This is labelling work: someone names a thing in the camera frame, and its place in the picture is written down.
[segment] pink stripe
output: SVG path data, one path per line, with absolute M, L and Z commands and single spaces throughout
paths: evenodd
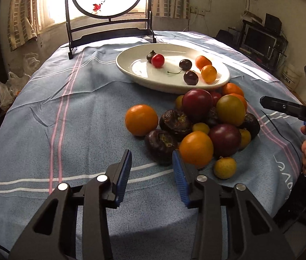
M 268 127 L 267 127 L 265 124 L 263 124 L 263 121 L 260 119 L 260 116 L 256 113 L 255 109 L 254 109 L 249 103 L 248 103 L 248 107 L 252 110 L 252 112 L 255 114 L 256 118 L 257 118 L 257 119 L 260 121 L 260 123 L 263 125 L 263 127 L 267 129 L 268 132 L 266 133 L 266 132 L 263 131 L 263 133 L 267 136 L 267 138 L 269 138 L 272 142 L 275 142 L 277 145 L 279 145 L 279 146 L 283 149 L 283 151 L 284 151 L 286 157 L 287 157 L 288 160 L 289 160 L 290 165 L 293 166 L 293 164 L 291 163 L 291 160 L 290 160 L 290 158 L 289 158 L 289 155 L 288 155 L 288 153 L 286 152 L 286 149 L 285 149 L 285 147 L 284 147 L 284 146 L 287 146 L 287 144 L 284 144 L 284 143 L 283 143 L 281 140 L 279 140 L 275 135 L 273 135 L 273 133 L 270 132 L 270 129 L 268 129 Z M 295 159 L 294 159 L 294 156 L 292 155 L 292 153 L 291 153 L 289 147 L 287 147 L 287 150 L 288 150 L 288 152 L 289 152 L 289 154 L 290 154 L 292 160 L 294 161 L 295 169 L 297 170 L 297 172 L 295 172 L 295 173 L 296 173 L 296 176 L 298 176 L 299 173 L 300 173 L 299 167 L 297 166 L 296 161 L 295 161 Z
M 71 82 L 71 78 L 72 78 L 72 75 L 74 73 L 74 69 L 77 66 L 77 62 L 78 62 L 79 57 L 80 57 L 80 54 L 79 54 L 79 56 L 78 56 L 78 58 L 76 60 L 76 63 L 74 64 L 74 68 L 73 68 L 73 70 L 72 70 L 72 72 L 70 74 L 70 77 L 68 79 L 68 83 L 67 83 L 67 85 L 65 87 L 65 91 L 64 91 L 64 93 L 62 95 L 62 100 L 60 101 L 60 105 L 59 105 L 59 109 L 58 109 L 58 113 L 57 113 L 57 118 L 55 120 L 55 126 L 54 126 L 54 130 L 53 130 L 53 134 L 52 134 L 52 139 L 51 139 L 51 156 L 50 156 L 50 172 L 49 172 L 49 194 L 51 194 L 52 191 L 53 191 L 53 188 L 52 188 L 52 186 L 53 186 L 53 147 L 54 147 L 55 135 L 57 133 L 57 128 L 58 128 L 58 121 L 59 121 L 60 111 L 62 110 L 64 96 L 65 96 L 65 94 L 67 92 L 67 88 L 69 87 L 69 84 Z
M 65 110 L 64 110 L 64 116 L 63 116 L 63 121 L 62 121 L 62 130 L 60 131 L 60 137 L 59 137 L 59 144 L 58 144 L 58 168 L 59 168 L 59 176 L 58 176 L 58 181 L 59 183 L 62 182 L 62 141 L 63 141 L 63 136 L 64 136 L 64 130 L 65 130 L 65 119 L 66 119 L 66 113 L 67 113 L 67 109 L 69 108 L 69 101 L 70 101 L 70 94 L 72 93 L 72 89 L 74 87 L 74 82 L 76 80 L 77 74 L 79 72 L 81 65 L 78 66 L 77 71 L 74 75 L 74 79 L 72 81 L 71 87 L 70 87 L 70 91 L 67 95 L 67 100 L 66 100 L 66 106 L 65 106 Z

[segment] pile of fruit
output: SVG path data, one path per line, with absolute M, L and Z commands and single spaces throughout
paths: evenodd
M 162 68 L 165 63 L 165 58 L 162 54 L 157 54 L 154 51 L 151 51 L 147 55 L 147 61 L 151 63 L 155 68 Z M 201 77 L 203 81 L 205 81 L 207 84 L 212 84 L 216 78 L 217 78 L 217 70 L 212 65 L 212 62 L 206 58 L 205 56 L 198 56 L 195 59 L 195 65 L 201 72 Z M 181 60 L 179 62 L 179 67 L 181 70 L 179 72 L 170 72 L 169 74 L 180 74 L 182 71 L 184 71 L 184 82 L 187 85 L 195 86 L 199 82 L 199 76 L 196 71 L 190 70 L 192 67 L 191 60 Z
M 258 120 L 246 110 L 243 91 L 228 83 L 222 94 L 193 89 L 178 96 L 175 108 L 160 120 L 153 108 L 133 106 L 125 115 L 125 125 L 134 136 L 145 136 L 147 150 L 156 162 L 171 164 L 172 153 L 178 149 L 184 162 L 202 169 L 215 156 L 214 174 L 228 179 L 237 167 L 231 156 L 246 148 L 260 131 Z

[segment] television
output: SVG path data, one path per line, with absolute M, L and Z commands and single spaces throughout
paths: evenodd
M 275 37 L 253 27 L 248 27 L 242 47 L 270 59 L 276 42 Z

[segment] tv screen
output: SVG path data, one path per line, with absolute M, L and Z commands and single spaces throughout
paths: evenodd
M 267 56 L 268 47 L 274 47 L 275 39 L 265 33 L 262 33 L 254 28 L 249 27 L 247 31 L 247 36 L 244 40 L 244 45 L 254 49 L 255 51 L 263 54 L 264 56 Z

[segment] oval plate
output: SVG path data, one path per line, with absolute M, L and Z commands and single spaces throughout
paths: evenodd
M 155 68 L 146 59 L 147 54 L 154 50 L 157 54 L 162 54 L 165 63 L 162 68 Z M 195 66 L 195 58 L 205 56 L 217 70 L 217 78 L 212 84 L 203 81 L 200 71 Z M 187 48 L 173 44 L 144 44 L 135 46 L 121 52 L 116 58 L 117 67 L 130 76 L 134 82 L 144 87 L 173 94 L 185 94 L 189 90 L 199 88 L 204 90 L 214 90 L 225 85 L 230 79 L 227 67 L 217 57 L 203 51 Z M 194 70 L 199 76 L 196 86 L 187 85 L 183 80 L 184 72 L 170 74 L 169 72 L 179 72 L 179 62 L 183 59 L 191 60 Z

